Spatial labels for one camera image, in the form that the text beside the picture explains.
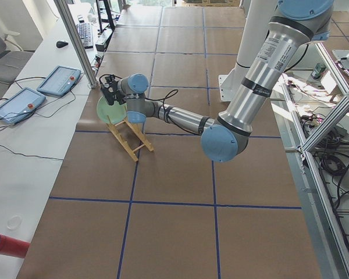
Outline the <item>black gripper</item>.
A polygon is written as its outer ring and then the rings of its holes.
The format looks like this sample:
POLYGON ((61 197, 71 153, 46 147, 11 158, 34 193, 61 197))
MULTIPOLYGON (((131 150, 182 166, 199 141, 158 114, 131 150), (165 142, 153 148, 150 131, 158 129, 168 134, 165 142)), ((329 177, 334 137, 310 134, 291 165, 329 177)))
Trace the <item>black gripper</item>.
POLYGON ((113 105, 116 101, 118 104, 125 104, 125 97, 118 87, 101 88, 101 92, 106 99, 108 105, 113 105))

